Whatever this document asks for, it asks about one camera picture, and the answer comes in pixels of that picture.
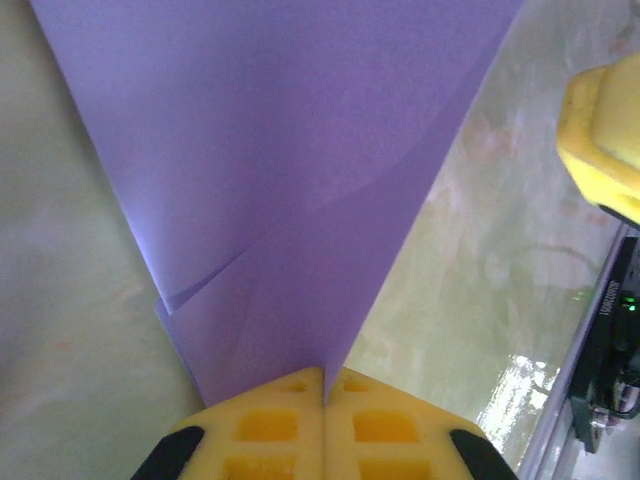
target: yellow 3d-printed part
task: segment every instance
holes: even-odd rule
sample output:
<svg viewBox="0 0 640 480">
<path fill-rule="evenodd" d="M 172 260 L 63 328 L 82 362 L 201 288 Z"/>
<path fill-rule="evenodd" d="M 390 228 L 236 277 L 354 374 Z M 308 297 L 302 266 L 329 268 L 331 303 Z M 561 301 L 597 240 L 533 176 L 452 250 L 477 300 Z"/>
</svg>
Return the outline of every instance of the yellow 3d-printed part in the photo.
<svg viewBox="0 0 640 480">
<path fill-rule="evenodd" d="M 574 77 L 558 123 L 560 157 L 582 195 L 640 223 L 640 54 Z"/>
<path fill-rule="evenodd" d="M 204 410 L 133 478 L 516 480 L 471 422 L 348 369 L 322 388 L 309 368 Z"/>
</svg>

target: glossy surface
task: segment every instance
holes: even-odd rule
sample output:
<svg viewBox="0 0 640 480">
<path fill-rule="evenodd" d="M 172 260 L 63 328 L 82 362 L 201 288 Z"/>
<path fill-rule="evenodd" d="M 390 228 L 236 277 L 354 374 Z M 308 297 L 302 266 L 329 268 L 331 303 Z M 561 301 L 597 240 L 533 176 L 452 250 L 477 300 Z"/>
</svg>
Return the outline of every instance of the glossy surface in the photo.
<svg viewBox="0 0 640 480">
<path fill-rule="evenodd" d="M 570 76 L 633 45 L 626 5 L 525 6 L 348 361 L 512 465 L 615 230 L 553 143 Z M 200 403 L 26 2 L 0 3 L 0 44 L 2 476 L 127 478 Z"/>
</svg>

